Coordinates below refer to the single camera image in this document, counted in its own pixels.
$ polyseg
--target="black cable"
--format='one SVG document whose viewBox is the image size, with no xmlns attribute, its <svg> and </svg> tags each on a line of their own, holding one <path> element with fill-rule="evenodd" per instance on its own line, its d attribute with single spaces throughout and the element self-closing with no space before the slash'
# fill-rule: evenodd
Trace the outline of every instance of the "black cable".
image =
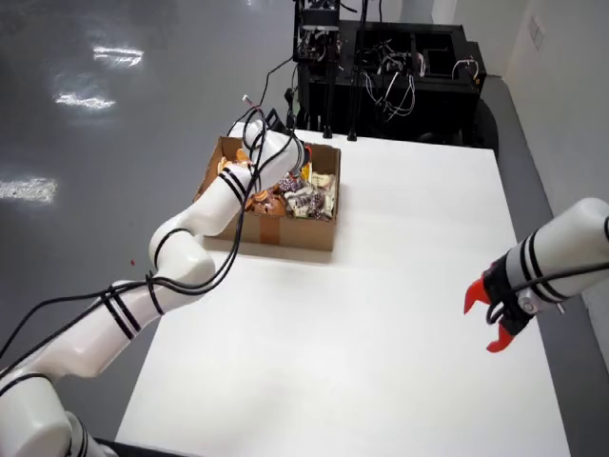
<svg viewBox="0 0 609 457">
<path fill-rule="evenodd" d="M 277 67 L 274 70 L 272 70 L 268 74 L 268 76 L 272 72 L 274 72 L 275 70 L 280 68 L 282 65 L 284 65 L 286 62 L 283 62 L 279 67 Z M 263 120 L 263 131 L 259 135 L 257 135 L 257 137 L 254 140 L 253 145 L 251 145 L 253 148 L 259 147 L 260 148 L 260 152 L 259 152 L 259 155 L 258 155 L 258 159 L 256 161 L 256 167 L 254 168 L 254 172 L 252 173 L 252 179 L 250 180 L 249 185 L 247 186 L 246 197 L 250 194 L 250 192 L 254 188 L 256 180 L 258 180 L 260 178 L 260 173 L 262 172 L 262 170 L 268 164 L 270 164 L 273 160 L 275 160 L 281 153 L 283 153 L 287 149 L 289 144 L 292 142 L 292 140 L 295 139 L 295 135 L 294 135 L 294 129 L 295 129 L 295 127 L 294 127 L 290 131 L 289 138 L 288 138 L 287 142 L 284 144 L 284 146 L 278 152 L 276 152 L 271 157 L 269 157 L 264 163 L 262 163 L 262 165 L 260 165 L 260 161 L 261 161 L 262 154 L 263 154 L 263 147 L 264 147 L 265 138 L 266 138 L 266 132 L 267 132 L 267 130 L 266 130 L 266 122 L 265 122 L 265 115 L 262 112 L 262 110 L 259 107 L 254 107 L 252 109 L 249 109 L 243 116 L 241 116 L 237 121 L 235 121 L 235 123 L 233 124 L 233 127 L 231 128 L 231 130 L 234 129 L 234 126 L 240 120 L 242 120 L 243 118 L 245 118 L 246 116 L 249 115 L 249 117 L 247 119 L 247 122 L 245 124 L 245 128 L 244 128 L 244 131 L 245 131 L 246 128 L 247 128 L 247 125 L 253 119 L 253 115 L 252 114 L 256 114 L 256 113 L 258 113 L 261 116 L 262 120 Z M 230 269 L 232 267 L 232 264 L 234 263 L 235 258 L 237 256 L 237 252 L 239 250 L 239 246 L 241 244 L 241 234 L 242 234 L 242 230 L 243 230 L 243 222 L 244 222 L 244 217 L 245 217 L 245 212 L 246 212 L 246 200 L 247 199 L 245 198 L 244 202 L 242 203 L 242 206 L 241 206 L 239 221 L 238 221 L 238 224 L 237 224 L 237 229 L 235 231 L 235 238 L 234 238 L 234 241 L 233 241 L 233 246 L 231 248 L 231 251 L 230 251 L 229 255 L 227 256 L 227 258 L 225 259 L 225 261 L 223 262 L 223 264 L 221 265 L 221 267 L 218 268 L 216 270 L 216 272 L 214 273 L 214 275 L 211 278 L 209 278 L 207 281 L 203 282 L 201 285 L 188 285 L 188 284 L 180 283 L 178 281 L 171 280 L 169 278 L 164 278 L 164 277 L 152 278 L 151 275 L 150 276 L 147 275 L 146 281 L 132 281 L 132 282 L 124 283 L 124 284 L 122 284 L 122 285 L 120 285 L 120 286 L 118 286 L 116 288 L 104 289 L 104 290 L 100 290 L 100 291 L 93 292 L 93 293 L 88 293 L 88 294 L 74 295 L 74 296 L 68 296 L 68 297 L 58 297 L 58 298 L 54 298 L 54 299 L 50 299 L 50 300 L 45 300 L 44 302 L 41 302 L 40 304 L 38 304 L 35 307 L 33 307 L 26 314 L 26 316 L 24 316 L 24 318 L 21 320 L 19 325 L 15 328 L 15 330 L 11 334 L 10 338 L 4 344 L 2 350 L 0 350 L 0 358 L 6 353 L 6 351 L 10 347 L 10 344 L 14 341 L 15 337 L 17 336 L 19 331 L 21 331 L 21 329 L 26 324 L 26 322 L 38 310 L 40 310 L 40 309 L 42 309 L 42 308 L 44 308 L 46 306 L 49 306 L 49 305 L 52 305 L 52 304 L 56 304 L 56 303 L 66 303 L 66 302 L 69 302 L 69 301 L 86 300 L 86 299 L 91 299 L 91 298 L 97 298 L 98 299 L 86 311 L 84 311 L 83 313 L 78 315 L 76 318 L 74 318 L 72 321 L 67 323 L 65 326 L 61 327 L 60 329 L 58 329 L 57 331 L 52 333 L 49 337 L 45 338 L 41 343 L 39 343 L 38 345 L 34 346 L 34 348 L 32 348 L 29 351 L 27 351 L 24 355 L 22 355 L 21 357 L 17 358 L 17 360 L 15 360 L 10 366 L 8 366 L 2 373 L 0 373 L 0 380 L 2 380 L 2 378 L 4 376 L 6 376 L 9 372 L 11 372 L 13 369 L 18 367 L 19 364 L 21 364 L 28 357 L 30 357 L 35 351 L 37 351 L 38 349 L 42 348 L 46 344 L 50 343 L 52 340 L 57 338 L 59 335 L 61 335 L 62 333 L 64 333 L 68 329 L 72 328 L 78 322 L 80 322 L 85 317 L 87 317 L 89 314 L 91 314 L 96 309 L 98 309 L 100 306 L 102 306 L 105 303 L 106 300 L 116 299 L 116 297 L 118 297 L 121 293 L 133 290 L 135 288 L 147 286 L 148 290 L 150 290 L 150 295 L 151 295 L 151 297 L 153 297 L 153 302 L 154 302 L 155 307 L 156 307 L 158 302 L 156 301 L 156 297 L 153 296 L 153 288 L 152 288 L 153 285 L 160 285 L 160 286 L 163 286 L 165 288 L 169 288 L 169 289 L 171 289 L 171 290 L 173 290 L 173 291 L 175 291 L 177 293 L 182 293 L 184 295 L 190 295 L 190 296 L 200 296 L 200 295 L 208 293 L 208 292 L 214 290 L 215 288 L 217 288 L 222 283 L 222 281 L 226 278 L 226 275 L 230 271 Z"/>
<path fill-rule="evenodd" d="M 500 320 L 500 318 L 505 313 L 505 307 L 501 307 L 497 311 L 495 311 L 495 309 L 497 309 L 497 307 L 503 301 L 504 297 L 507 295 L 516 294 L 517 292 L 520 292 L 525 288 L 531 288 L 537 284 L 547 283 L 549 281 L 556 281 L 557 279 L 571 278 L 573 276 L 580 276 L 582 274 L 594 273 L 606 269 L 609 269 L 609 262 L 602 262 L 599 264 L 587 265 L 584 267 L 567 268 L 561 271 L 557 271 L 556 273 L 540 276 L 539 278 L 521 283 L 505 292 L 505 295 L 500 297 L 498 303 L 493 303 L 489 305 L 488 310 L 486 311 L 486 322 L 489 325 L 493 325 Z"/>
<path fill-rule="evenodd" d="M 556 273 L 548 274 L 546 276 L 541 276 L 536 279 L 532 279 L 530 281 L 526 281 L 525 283 L 521 283 L 514 288 L 511 288 L 506 294 L 516 293 L 524 288 L 530 288 L 536 284 L 546 283 L 548 281 L 555 281 L 557 279 L 570 278 L 572 276 L 580 276 L 582 274 L 594 273 L 597 271 L 603 271 L 609 269 L 609 262 L 602 262 L 600 264 L 586 265 L 584 267 L 574 267 L 562 269 L 561 271 L 557 271 Z"/>
<path fill-rule="evenodd" d="M 354 8 L 348 7 L 347 5 L 345 5 L 343 2 L 339 2 L 341 4 L 341 6 L 346 9 L 347 11 L 351 11 L 351 12 L 355 12 L 356 14 L 358 13 L 357 10 L 355 10 Z"/>
<path fill-rule="evenodd" d="M 499 303 L 492 303 L 491 305 L 489 305 L 488 309 L 486 310 L 486 324 L 488 324 L 489 326 L 492 326 L 497 321 L 499 321 L 500 318 L 505 313 L 505 307 L 501 307 L 501 309 L 499 309 L 497 312 L 495 312 L 495 309 L 498 306 L 499 306 Z"/>
<path fill-rule="evenodd" d="M 269 73 L 266 74 L 265 90 L 263 90 L 263 96 L 260 99 L 260 103 L 258 104 L 259 107 L 261 107 L 263 105 L 263 102 L 265 101 L 266 90 L 268 89 L 268 78 L 270 77 L 270 75 L 273 74 L 275 71 L 280 69 L 282 66 L 284 66 L 286 63 L 288 63 L 291 60 L 292 60 L 292 56 L 290 56 L 289 59 L 284 60 L 284 62 L 282 62 L 281 64 L 279 64 L 277 67 L 275 67 L 273 70 L 271 70 Z"/>
<path fill-rule="evenodd" d="M 243 116 L 239 117 L 239 119 L 237 119 L 235 122 L 233 122 L 233 123 L 232 123 L 232 126 L 230 127 L 230 130 L 228 131 L 228 133 L 226 134 L 226 136 L 230 136 L 230 133 L 231 133 L 231 132 L 232 132 L 232 130 L 235 128 L 235 126 L 236 126 L 237 124 L 239 124 L 241 121 L 243 121 L 243 120 L 246 118 L 246 116 L 247 116 L 248 114 L 250 114 L 252 111 L 254 111 L 255 109 L 256 109 L 255 107 L 252 107 L 252 108 L 248 109 L 248 110 L 246 111 L 246 113 L 245 113 Z"/>
<path fill-rule="evenodd" d="M 296 65 L 294 66 L 294 70 L 292 71 L 292 87 L 291 87 L 291 89 L 292 89 L 292 96 L 294 95 L 294 90 L 296 90 L 296 89 L 294 88 L 294 76 L 296 76 L 296 70 L 297 70 L 297 69 L 298 69 L 298 64 L 296 64 Z"/>
<path fill-rule="evenodd" d="M 122 291 L 124 291 L 123 289 L 125 287 L 129 288 L 129 289 L 133 289 L 133 288 L 138 288 L 141 286 L 144 286 L 146 283 L 142 282 L 142 281 L 138 281 L 138 282 L 132 282 L 132 283 L 127 283 L 124 285 L 121 285 L 119 287 L 117 287 L 112 293 L 110 293 L 108 295 L 109 299 L 114 298 L 116 295 L 118 295 L 119 293 L 122 293 Z M 63 327 L 59 328 L 57 331 L 55 331 L 54 333 L 52 333 L 50 336 L 48 336 L 47 338 L 45 338 L 43 341 L 41 341 L 40 343 L 38 343 L 36 346 L 34 346 L 33 348 L 31 348 L 30 350 L 28 350 L 25 354 L 23 354 L 21 357 L 18 357 L 17 360 L 15 360 L 12 364 L 10 364 L 4 371 L 0 372 L 0 381 L 2 381 L 2 379 L 7 376 L 10 372 L 12 372 L 15 368 L 17 368 L 22 362 L 24 362 L 28 357 L 30 357 L 34 352 L 36 352 L 38 349 L 43 348 L 44 346 L 46 346 L 48 343 L 50 343 L 52 340 L 54 340 L 55 338 L 57 338 L 59 335 L 61 335 L 62 333 L 68 331 L 70 328 L 74 327 L 76 324 L 78 324 L 80 321 L 82 321 L 83 319 L 85 319 L 87 316 L 89 316 L 92 312 L 94 312 L 96 309 L 98 309 L 99 307 L 103 306 L 104 302 L 100 299 L 97 302 L 93 303 L 93 305 L 91 305 L 89 308 L 87 308 L 85 311 L 83 311 L 82 313 L 80 313 L 78 316 L 76 316 L 74 319 L 72 319 L 70 322 L 68 322 L 67 324 L 65 324 Z"/>
<path fill-rule="evenodd" d="M 118 290 L 119 292 L 126 291 L 126 290 L 130 289 L 130 288 L 128 288 L 129 284 L 130 283 L 125 283 L 125 284 L 117 287 L 116 290 Z M 31 317 L 36 312 L 38 312 L 40 309 L 48 307 L 50 305 L 55 305 L 58 303 L 76 302 L 76 301 L 81 301 L 81 300 L 89 300 L 92 298 L 100 298 L 107 291 L 108 291 L 107 289 L 104 289 L 104 290 L 100 290 L 97 292 L 86 293 L 86 294 L 82 294 L 82 295 L 71 295 L 71 296 L 67 296 L 67 297 L 57 297 L 57 298 L 52 298 L 50 300 L 45 300 L 44 302 L 40 302 L 38 305 L 36 305 L 35 307 L 33 307 L 32 309 L 30 309 L 28 311 L 28 313 L 21 319 L 21 321 L 19 322 L 19 324 L 17 325 L 15 330 L 12 331 L 12 334 L 10 335 L 9 339 L 2 346 L 2 349 L 0 349 L 0 359 L 2 359 L 2 357 L 4 357 L 4 355 L 7 353 L 7 350 L 9 350 L 10 345 L 12 344 L 14 339 L 17 337 L 19 332 L 26 325 L 26 323 L 29 321 L 29 319 L 31 319 Z"/>
</svg>

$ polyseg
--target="white robotic arm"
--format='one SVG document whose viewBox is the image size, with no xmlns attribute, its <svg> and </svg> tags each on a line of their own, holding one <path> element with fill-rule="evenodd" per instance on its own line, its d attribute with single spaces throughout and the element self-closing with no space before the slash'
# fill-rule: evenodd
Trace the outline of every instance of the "white robotic arm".
<svg viewBox="0 0 609 457">
<path fill-rule="evenodd" d="M 486 321 L 499 322 L 507 348 L 527 323 L 609 277 L 609 205 L 585 198 L 508 250 L 465 294 L 465 313 L 477 301 L 489 305 Z"/>
<path fill-rule="evenodd" d="M 272 130 L 265 134 L 264 147 L 258 148 L 255 141 L 262 130 L 262 121 L 248 124 L 244 137 L 251 162 L 261 164 L 255 189 L 272 187 L 309 160 L 299 140 Z M 250 169 L 228 166 L 195 203 L 155 231 L 149 245 L 150 260 L 158 268 L 155 278 L 193 287 L 212 278 L 216 268 L 198 239 L 226 227 L 243 207 L 247 190 L 254 188 L 251 180 Z M 0 373 L 0 457 L 63 456 L 70 440 L 72 448 L 79 449 L 86 433 L 82 425 L 76 427 L 79 432 L 74 431 L 77 420 L 63 411 L 50 381 L 68 374 L 97 376 L 142 328 L 198 299 L 159 284 L 149 287 L 153 290 L 135 288 L 108 298 L 105 306 L 97 307 L 11 372 Z M 83 455 L 105 455 L 92 438 L 87 439 L 90 450 Z"/>
</svg>

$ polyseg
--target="gray floor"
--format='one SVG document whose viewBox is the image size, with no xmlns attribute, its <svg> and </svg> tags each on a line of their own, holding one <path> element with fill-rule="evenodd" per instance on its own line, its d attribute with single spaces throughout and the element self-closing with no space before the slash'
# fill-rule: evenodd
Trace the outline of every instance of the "gray floor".
<svg viewBox="0 0 609 457">
<path fill-rule="evenodd" d="M 0 335 L 40 300 L 143 277 L 149 236 L 192 198 L 216 138 L 245 110 L 241 96 L 257 99 L 266 72 L 290 55 L 292 6 L 0 5 Z M 409 11 L 405 20 L 425 15 Z M 284 106 L 291 70 L 271 77 L 268 107 Z M 501 176 L 522 238 L 551 212 L 507 87 L 489 78 L 483 98 L 499 124 Z M 2 193 L 8 183 L 32 178 L 56 185 L 52 201 L 15 198 L 21 189 Z M 574 302 L 567 318 L 543 316 L 541 331 L 572 454 L 600 455 L 609 448 L 609 378 L 585 308 Z M 4 362 L 82 307 L 42 313 Z M 145 329 L 98 378 L 60 383 L 65 407 L 95 435 L 114 437 L 154 330 Z"/>
</svg>

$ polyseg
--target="white tabletop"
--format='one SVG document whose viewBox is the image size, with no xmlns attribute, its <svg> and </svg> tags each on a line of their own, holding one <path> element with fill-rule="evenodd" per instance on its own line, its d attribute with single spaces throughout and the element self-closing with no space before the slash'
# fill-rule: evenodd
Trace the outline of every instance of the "white tabletop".
<svg viewBox="0 0 609 457">
<path fill-rule="evenodd" d="M 163 318 L 117 441 L 206 457 L 569 455 L 537 322 L 491 354 L 485 306 L 463 316 L 466 288 L 516 242 L 493 152 L 297 133 L 343 150 L 334 251 L 244 246 L 219 288 Z"/>
</svg>

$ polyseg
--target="open cardboard box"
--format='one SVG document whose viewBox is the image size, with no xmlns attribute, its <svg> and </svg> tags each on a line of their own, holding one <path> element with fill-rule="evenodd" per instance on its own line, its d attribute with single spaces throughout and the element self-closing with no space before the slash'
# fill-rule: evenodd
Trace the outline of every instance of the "open cardboard box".
<svg viewBox="0 0 609 457">
<path fill-rule="evenodd" d="M 289 216 L 277 217 L 246 212 L 241 233 L 242 242 L 316 250 L 332 250 L 334 248 L 334 233 L 338 221 L 341 194 L 341 150 L 325 145 L 308 146 L 311 147 L 313 171 L 336 176 L 336 202 L 332 219 L 318 221 L 316 219 L 296 219 Z M 220 137 L 207 165 L 206 177 L 194 197 L 195 200 L 218 176 L 218 163 L 220 163 L 222 157 L 224 156 L 227 160 L 234 162 L 237 158 L 237 149 L 242 147 L 240 138 Z M 235 215 L 224 231 L 215 238 L 233 240 L 238 218 L 239 214 Z"/>
</svg>

